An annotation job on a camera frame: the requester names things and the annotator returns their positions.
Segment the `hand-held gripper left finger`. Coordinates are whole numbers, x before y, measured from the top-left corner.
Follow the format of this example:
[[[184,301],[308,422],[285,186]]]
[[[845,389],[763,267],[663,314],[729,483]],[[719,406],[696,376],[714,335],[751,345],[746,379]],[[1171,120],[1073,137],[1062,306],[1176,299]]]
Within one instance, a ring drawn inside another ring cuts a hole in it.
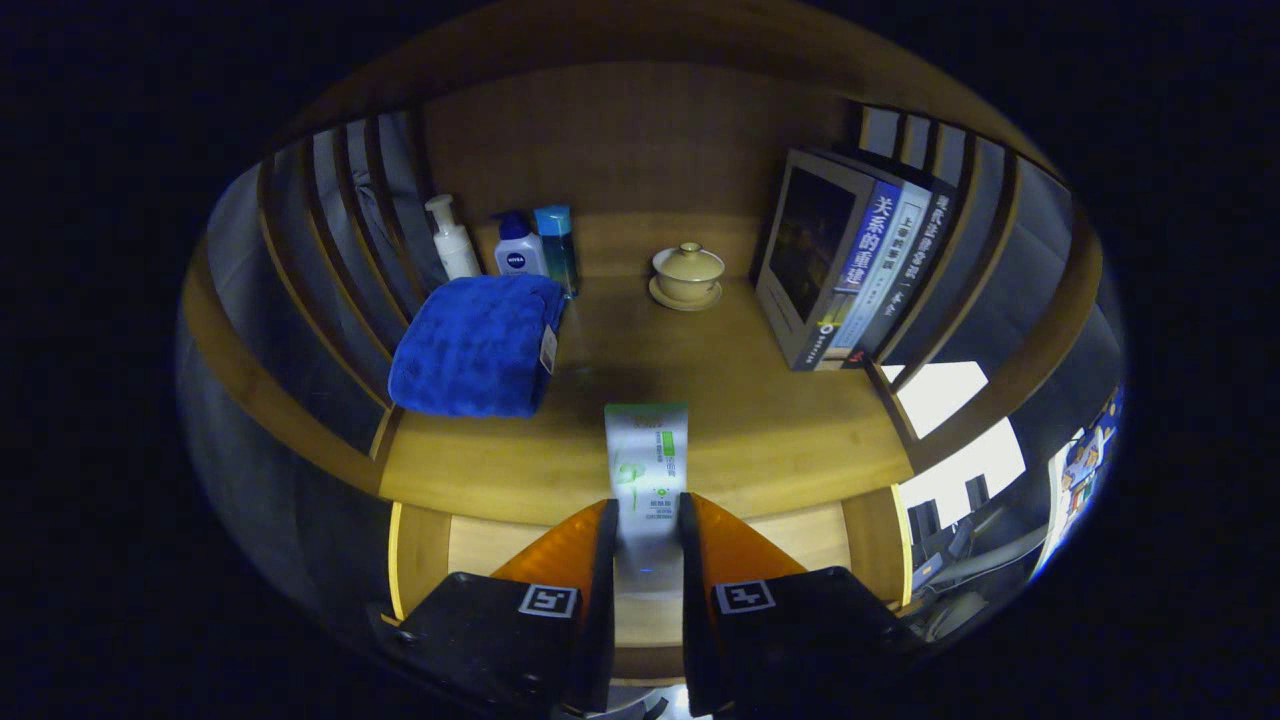
[[[399,620],[369,606],[379,655],[468,716],[605,712],[618,518],[590,505],[488,575],[445,575]]]

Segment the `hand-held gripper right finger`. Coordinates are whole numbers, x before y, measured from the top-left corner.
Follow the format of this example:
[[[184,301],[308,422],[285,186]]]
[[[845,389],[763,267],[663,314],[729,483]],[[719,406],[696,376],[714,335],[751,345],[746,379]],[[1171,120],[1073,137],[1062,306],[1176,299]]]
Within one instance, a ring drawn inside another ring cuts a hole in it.
[[[925,642],[841,566],[806,570],[740,518],[678,500],[690,711],[854,717]]]

